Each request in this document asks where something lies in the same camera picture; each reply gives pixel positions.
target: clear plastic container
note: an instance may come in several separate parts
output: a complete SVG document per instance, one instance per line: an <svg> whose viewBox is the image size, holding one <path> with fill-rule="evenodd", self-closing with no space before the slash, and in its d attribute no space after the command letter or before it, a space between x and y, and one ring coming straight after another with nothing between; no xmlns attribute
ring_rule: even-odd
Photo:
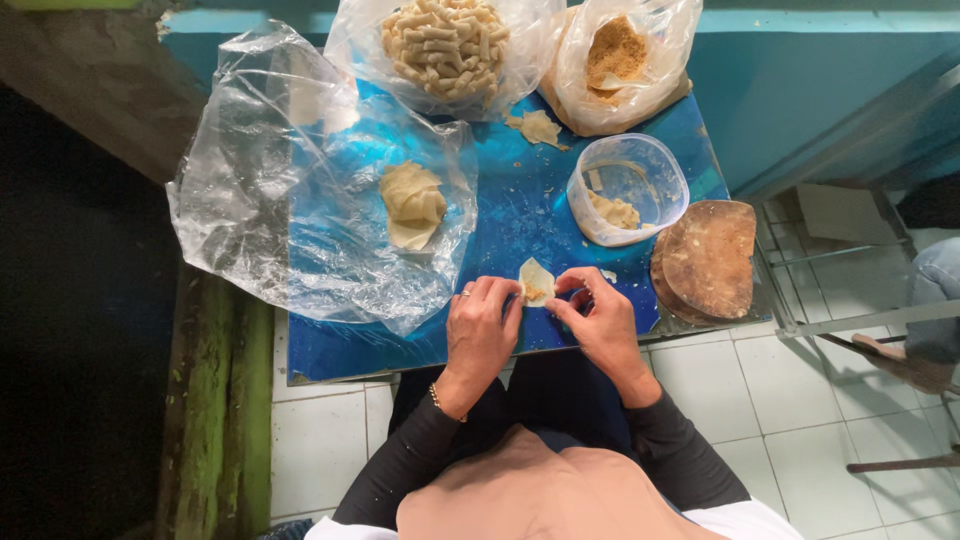
<svg viewBox="0 0 960 540"><path fill-rule="evenodd" d="M639 212L635 231L615 227L597 213L587 194L597 175L602 184L601 190L594 190L597 195L621 199ZM662 142L649 135L623 134L584 149L566 185L566 200L590 241L614 247L645 240L676 223L690 203L690 191L684 172Z"/></svg>

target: wooden beam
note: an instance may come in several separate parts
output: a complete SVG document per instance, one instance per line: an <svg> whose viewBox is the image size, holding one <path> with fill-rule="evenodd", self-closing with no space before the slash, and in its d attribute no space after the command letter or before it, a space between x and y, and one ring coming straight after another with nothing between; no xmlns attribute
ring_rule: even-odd
<svg viewBox="0 0 960 540"><path fill-rule="evenodd" d="M273 307L184 264L156 535L249 538L270 522Z"/></svg>
<svg viewBox="0 0 960 540"><path fill-rule="evenodd" d="M0 2L0 80L163 184L206 96L156 38L164 2L127 11L18 12Z"/></svg>

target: hand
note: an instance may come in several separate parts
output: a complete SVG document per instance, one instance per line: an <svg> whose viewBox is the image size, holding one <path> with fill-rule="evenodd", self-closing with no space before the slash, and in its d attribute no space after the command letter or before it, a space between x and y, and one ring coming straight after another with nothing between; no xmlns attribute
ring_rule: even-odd
<svg viewBox="0 0 960 540"><path fill-rule="evenodd" d="M446 317L447 361L437 379L437 399L450 418L470 411L516 346L523 299L518 295L503 313L510 293L520 292L520 283L482 276L464 287L470 294L450 300Z"/></svg>
<svg viewBox="0 0 960 540"><path fill-rule="evenodd" d="M554 285L558 294L576 288L580 290L569 301L552 298L546 308L570 327L584 355L611 378L624 406L656 403L662 390L640 357L633 305L594 267L570 268ZM586 316L577 312L580 307L586 307Z"/></svg>

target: clear plastic bag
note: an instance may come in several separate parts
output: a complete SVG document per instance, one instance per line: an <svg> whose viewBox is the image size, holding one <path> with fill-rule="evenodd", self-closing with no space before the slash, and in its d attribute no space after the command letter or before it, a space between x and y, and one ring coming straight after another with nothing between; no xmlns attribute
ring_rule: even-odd
<svg viewBox="0 0 960 540"><path fill-rule="evenodd" d="M469 124L433 126L356 88L271 21L220 47L213 91L167 184L184 259L262 300L325 321L381 321L406 335L456 286L476 227ZM390 243L377 184L412 160L447 203L420 251Z"/></svg>
<svg viewBox="0 0 960 540"><path fill-rule="evenodd" d="M380 23L397 8L412 2L344 0L330 27L324 56L357 79L387 90L413 110L483 122L502 120L504 110L510 110L537 88L553 61L566 10L565 0L487 0L510 29L510 40L500 70L498 91L485 108L482 93L443 101L396 73L394 60L387 58L383 51Z"/></svg>
<svg viewBox="0 0 960 540"><path fill-rule="evenodd" d="M689 92L684 70L702 9L703 0L587 0L573 15L543 81L550 88L541 92L578 135L627 131ZM622 14L645 37L647 56L638 80L604 86L622 88L613 104L587 89L587 57L597 30Z"/></svg>

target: black long-sleeve shirt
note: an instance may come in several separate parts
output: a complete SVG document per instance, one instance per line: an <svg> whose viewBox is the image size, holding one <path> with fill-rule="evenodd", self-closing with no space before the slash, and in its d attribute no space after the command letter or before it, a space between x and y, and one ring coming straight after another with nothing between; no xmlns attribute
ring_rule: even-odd
<svg viewBox="0 0 960 540"><path fill-rule="evenodd" d="M632 445L647 477L681 511L748 501L750 494L730 467L663 395L645 408L625 409ZM396 510L408 493L433 481L447 465L460 422L446 416L429 395L353 482L333 520L396 530Z"/></svg>

